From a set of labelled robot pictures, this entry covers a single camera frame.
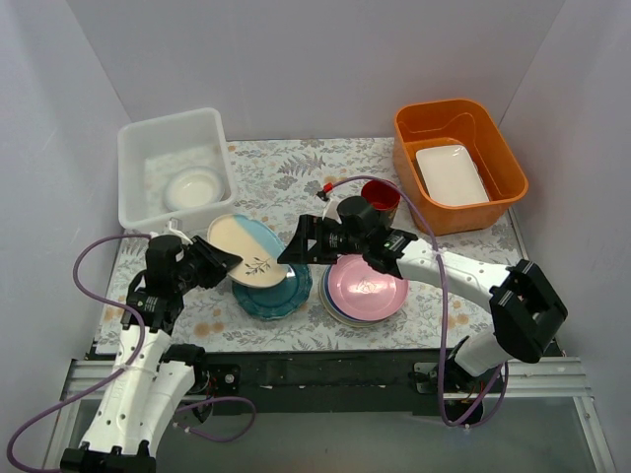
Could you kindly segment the cream blue leaf plate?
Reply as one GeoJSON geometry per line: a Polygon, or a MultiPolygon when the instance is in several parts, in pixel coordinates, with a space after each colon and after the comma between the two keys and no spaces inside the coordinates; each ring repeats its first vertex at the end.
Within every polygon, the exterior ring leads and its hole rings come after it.
{"type": "Polygon", "coordinates": [[[207,241],[243,261],[228,276],[236,283],[255,289],[267,289],[286,279],[288,266],[277,258],[284,243],[263,223],[241,214],[216,218],[207,231],[207,241]]]}

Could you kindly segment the teal scalloped plate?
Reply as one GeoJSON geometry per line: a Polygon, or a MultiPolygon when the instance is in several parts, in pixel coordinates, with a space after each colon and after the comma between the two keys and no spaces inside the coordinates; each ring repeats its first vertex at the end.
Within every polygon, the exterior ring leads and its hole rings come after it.
{"type": "Polygon", "coordinates": [[[285,318],[297,311],[309,298],[313,277],[307,265],[291,265],[292,274],[278,285],[250,288],[232,284],[237,304],[246,314],[264,321],[285,318]]]}

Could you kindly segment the white deep round plate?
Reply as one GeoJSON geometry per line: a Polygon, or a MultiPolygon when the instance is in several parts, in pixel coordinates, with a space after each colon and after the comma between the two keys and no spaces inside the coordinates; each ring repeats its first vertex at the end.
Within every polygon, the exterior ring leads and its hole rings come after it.
{"type": "Polygon", "coordinates": [[[192,167],[175,174],[167,183],[163,201],[171,211],[220,202],[225,193],[222,176],[209,167],[192,167]]]}

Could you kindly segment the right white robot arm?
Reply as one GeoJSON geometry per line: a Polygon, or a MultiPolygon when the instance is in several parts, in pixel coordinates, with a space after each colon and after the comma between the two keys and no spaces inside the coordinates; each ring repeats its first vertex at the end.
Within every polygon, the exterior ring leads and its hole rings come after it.
{"type": "Polygon", "coordinates": [[[333,264],[357,254],[375,271],[449,292],[487,310],[491,328],[467,336],[431,374],[449,388],[468,391],[482,375],[509,360],[536,364],[543,357],[568,310],[535,263],[513,266],[484,263],[449,251],[439,252],[414,233],[382,223],[362,197],[344,199],[336,219],[302,215],[283,264],[333,264]]]}

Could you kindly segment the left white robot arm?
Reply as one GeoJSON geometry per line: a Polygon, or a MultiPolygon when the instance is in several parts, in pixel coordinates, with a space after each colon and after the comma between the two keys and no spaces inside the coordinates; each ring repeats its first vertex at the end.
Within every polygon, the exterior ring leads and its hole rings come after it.
{"type": "Polygon", "coordinates": [[[188,394],[213,399],[224,390],[224,366],[203,348],[175,344],[172,332],[193,289],[211,289],[242,258],[196,236],[150,238],[145,268],[129,283],[112,381],[76,448],[63,452],[64,472],[153,472],[155,453],[172,416],[188,394]]]}

